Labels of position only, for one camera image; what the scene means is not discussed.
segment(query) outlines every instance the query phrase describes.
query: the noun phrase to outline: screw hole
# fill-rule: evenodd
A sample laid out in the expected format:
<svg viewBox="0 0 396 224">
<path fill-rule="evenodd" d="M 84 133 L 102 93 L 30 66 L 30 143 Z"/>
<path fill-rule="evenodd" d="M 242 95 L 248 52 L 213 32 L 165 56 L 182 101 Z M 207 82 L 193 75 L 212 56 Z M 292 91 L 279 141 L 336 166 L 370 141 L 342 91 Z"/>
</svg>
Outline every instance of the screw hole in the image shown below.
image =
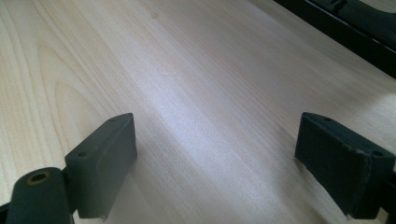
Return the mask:
<svg viewBox="0 0 396 224">
<path fill-rule="evenodd" d="M 382 152 L 379 152 L 379 151 L 374 151 L 373 155 L 375 155 L 375 156 L 383 156 L 384 154 L 382 154 Z"/>
<path fill-rule="evenodd" d="M 78 153 L 79 157 L 86 157 L 88 154 L 86 152 L 80 152 Z"/>
<path fill-rule="evenodd" d="M 29 177 L 29 179 L 27 179 L 27 183 L 29 185 L 36 185 L 36 184 L 40 184 L 44 181 L 46 181 L 46 179 L 50 176 L 50 173 L 48 172 L 44 172 L 44 173 L 38 173 L 35 175 L 31 175 Z"/>
</svg>

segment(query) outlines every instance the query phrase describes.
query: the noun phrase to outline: black clamp pad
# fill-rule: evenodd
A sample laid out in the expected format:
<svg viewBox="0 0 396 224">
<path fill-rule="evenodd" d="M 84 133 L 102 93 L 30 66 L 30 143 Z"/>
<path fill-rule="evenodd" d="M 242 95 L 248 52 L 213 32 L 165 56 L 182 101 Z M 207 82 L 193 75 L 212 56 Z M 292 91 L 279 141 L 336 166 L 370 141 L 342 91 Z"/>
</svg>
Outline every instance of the black clamp pad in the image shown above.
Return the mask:
<svg viewBox="0 0 396 224">
<path fill-rule="evenodd" d="M 134 116 L 109 119 L 66 155 L 71 209 L 79 217 L 106 217 L 137 157 Z"/>
<path fill-rule="evenodd" d="M 376 217 L 393 154 L 332 119 L 303 113 L 295 156 L 344 214 Z"/>
</svg>

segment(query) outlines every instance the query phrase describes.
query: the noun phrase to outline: tabletop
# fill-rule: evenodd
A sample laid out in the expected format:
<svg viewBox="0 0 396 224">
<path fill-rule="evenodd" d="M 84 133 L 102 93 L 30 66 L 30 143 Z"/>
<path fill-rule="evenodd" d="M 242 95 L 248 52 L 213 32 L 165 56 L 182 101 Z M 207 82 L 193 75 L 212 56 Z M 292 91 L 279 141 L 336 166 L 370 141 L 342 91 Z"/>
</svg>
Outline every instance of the tabletop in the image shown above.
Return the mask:
<svg viewBox="0 0 396 224">
<path fill-rule="evenodd" d="M 395 93 L 273 1 L 0 1 L 0 203 L 132 112 L 109 223 L 384 223 L 344 216 L 294 149 L 312 112 L 396 153 Z"/>
</svg>

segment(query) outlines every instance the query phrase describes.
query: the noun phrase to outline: light wood grain surface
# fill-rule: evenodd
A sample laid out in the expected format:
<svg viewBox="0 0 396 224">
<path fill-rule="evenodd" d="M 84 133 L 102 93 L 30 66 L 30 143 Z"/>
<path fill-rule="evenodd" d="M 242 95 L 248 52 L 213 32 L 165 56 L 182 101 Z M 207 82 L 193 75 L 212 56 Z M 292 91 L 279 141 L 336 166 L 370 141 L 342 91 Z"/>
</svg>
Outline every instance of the light wood grain surface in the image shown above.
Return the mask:
<svg viewBox="0 0 396 224">
<path fill-rule="evenodd" d="M 395 93 L 273 1 L 1 1 L 0 203 L 133 112 L 109 223 L 384 223 L 346 218 L 293 155 L 304 111 L 396 153 Z"/>
<path fill-rule="evenodd" d="M 388 12 L 396 13 L 396 1 L 394 0 L 360 0 L 364 4 L 369 5 L 375 9 Z"/>
</svg>

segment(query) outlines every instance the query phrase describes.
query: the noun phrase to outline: black metal frame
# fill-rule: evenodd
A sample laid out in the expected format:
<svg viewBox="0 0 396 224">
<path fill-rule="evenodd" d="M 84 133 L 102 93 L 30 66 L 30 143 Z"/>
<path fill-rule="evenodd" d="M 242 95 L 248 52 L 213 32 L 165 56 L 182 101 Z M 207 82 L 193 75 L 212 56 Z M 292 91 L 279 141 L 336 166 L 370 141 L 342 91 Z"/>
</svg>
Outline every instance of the black metal frame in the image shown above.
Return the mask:
<svg viewBox="0 0 396 224">
<path fill-rule="evenodd" d="M 359 0 L 274 1 L 396 78 L 396 14 L 381 12 Z"/>
</svg>

